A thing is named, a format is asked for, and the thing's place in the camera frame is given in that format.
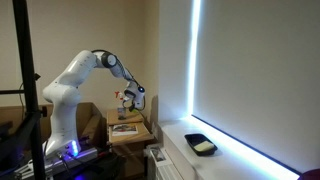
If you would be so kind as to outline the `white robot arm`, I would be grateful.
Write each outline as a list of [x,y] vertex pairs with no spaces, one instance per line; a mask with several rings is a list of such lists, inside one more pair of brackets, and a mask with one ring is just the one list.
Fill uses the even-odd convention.
[[43,90],[45,100],[53,104],[50,117],[51,135],[43,145],[47,158],[57,152],[68,150],[77,156],[81,151],[76,132],[76,111],[81,100],[78,87],[87,79],[94,68],[109,69],[117,78],[128,81],[124,90],[125,99],[131,100],[129,110],[141,110],[145,106],[145,89],[134,79],[129,70],[116,55],[106,50],[83,50],[66,67],[66,69]]

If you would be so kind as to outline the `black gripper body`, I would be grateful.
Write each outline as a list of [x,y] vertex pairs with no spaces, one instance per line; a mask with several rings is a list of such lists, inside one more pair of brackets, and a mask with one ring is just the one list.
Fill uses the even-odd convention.
[[130,112],[136,111],[135,101],[132,98],[125,97],[122,101],[122,105],[124,108],[128,109]]

